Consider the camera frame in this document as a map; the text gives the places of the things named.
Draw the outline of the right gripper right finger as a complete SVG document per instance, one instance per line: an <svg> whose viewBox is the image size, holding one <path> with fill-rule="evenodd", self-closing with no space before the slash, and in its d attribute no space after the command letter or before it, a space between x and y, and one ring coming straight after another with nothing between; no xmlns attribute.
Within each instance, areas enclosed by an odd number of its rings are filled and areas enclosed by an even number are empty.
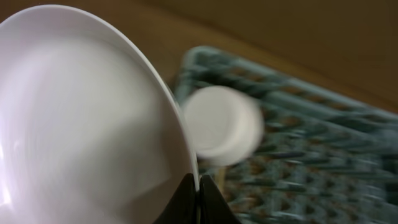
<svg viewBox="0 0 398 224"><path fill-rule="evenodd" d="M241 224L209 175L200 179L199 199L201 224Z"/></svg>

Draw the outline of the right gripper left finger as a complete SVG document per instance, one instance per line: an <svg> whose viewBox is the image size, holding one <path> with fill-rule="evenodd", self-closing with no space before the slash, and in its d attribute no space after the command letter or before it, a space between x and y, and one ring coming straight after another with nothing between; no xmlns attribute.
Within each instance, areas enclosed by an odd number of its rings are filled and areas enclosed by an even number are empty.
<svg viewBox="0 0 398 224"><path fill-rule="evenodd" d="M186 174L154 224L196 224L196 195L194 176Z"/></svg>

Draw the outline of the pale green cup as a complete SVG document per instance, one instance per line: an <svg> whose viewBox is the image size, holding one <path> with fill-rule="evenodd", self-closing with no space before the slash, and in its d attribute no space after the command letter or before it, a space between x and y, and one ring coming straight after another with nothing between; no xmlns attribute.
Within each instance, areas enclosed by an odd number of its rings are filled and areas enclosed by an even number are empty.
<svg viewBox="0 0 398 224"><path fill-rule="evenodd" d="M197 90L182 104L191 146L211 166L247 159L259 147L264 120L250 96L224 86Z"/></svg>

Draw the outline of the large pink plate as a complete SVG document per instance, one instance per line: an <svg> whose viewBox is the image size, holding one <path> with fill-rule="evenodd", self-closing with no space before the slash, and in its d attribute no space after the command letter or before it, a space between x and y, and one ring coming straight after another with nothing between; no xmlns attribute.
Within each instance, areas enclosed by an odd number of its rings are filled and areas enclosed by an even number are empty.
<svg viewBox="0 0 398 224"><path fill-rule="evenodd" d="M61 5L1 23L2 223L152 223L187 173L173 95L123 33Z"/></svg>

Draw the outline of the wooden chopstick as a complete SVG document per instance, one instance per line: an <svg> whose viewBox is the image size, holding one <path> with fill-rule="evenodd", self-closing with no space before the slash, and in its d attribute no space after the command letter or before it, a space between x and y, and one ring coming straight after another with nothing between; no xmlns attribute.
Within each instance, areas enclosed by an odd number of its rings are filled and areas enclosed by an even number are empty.
<svg viewBox="0 0 398 224"><path fill-rule="evenodd" d="M223 194L224 191L225 176L226 176L226 167L220 167L215 175L215 182L221 194Z"/></svg>

